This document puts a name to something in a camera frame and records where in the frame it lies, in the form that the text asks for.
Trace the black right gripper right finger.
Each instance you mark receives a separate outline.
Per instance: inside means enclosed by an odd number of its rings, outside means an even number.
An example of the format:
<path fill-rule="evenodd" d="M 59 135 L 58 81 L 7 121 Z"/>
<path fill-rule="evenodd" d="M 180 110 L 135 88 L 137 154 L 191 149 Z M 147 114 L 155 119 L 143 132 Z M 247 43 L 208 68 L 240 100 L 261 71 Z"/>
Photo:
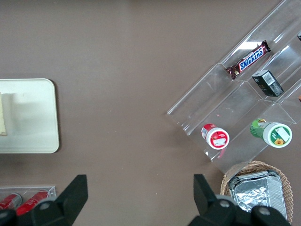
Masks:
<path fill-rule="evenodd" d="M 273 207 L 255 206 L 242 210 L 227 199 L 218 199 L 202 174 L 193 178 L 193 194 L 199 215 L 190 226 L 289 226 L 290 223 Z"/>

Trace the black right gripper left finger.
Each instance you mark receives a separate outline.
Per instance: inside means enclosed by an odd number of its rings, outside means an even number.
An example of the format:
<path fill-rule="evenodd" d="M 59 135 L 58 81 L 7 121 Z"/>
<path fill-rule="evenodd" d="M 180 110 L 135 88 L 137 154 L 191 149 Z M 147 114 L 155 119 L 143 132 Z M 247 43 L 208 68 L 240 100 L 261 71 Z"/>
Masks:
<path fill-rule="evenodd" d="M 2 226 L 72 226 L 87 199 L 87 176 L 77 175 L 54 201 L 42 201 L 20 216 L 15 210 L 1 210 L 0 224 Z"/>

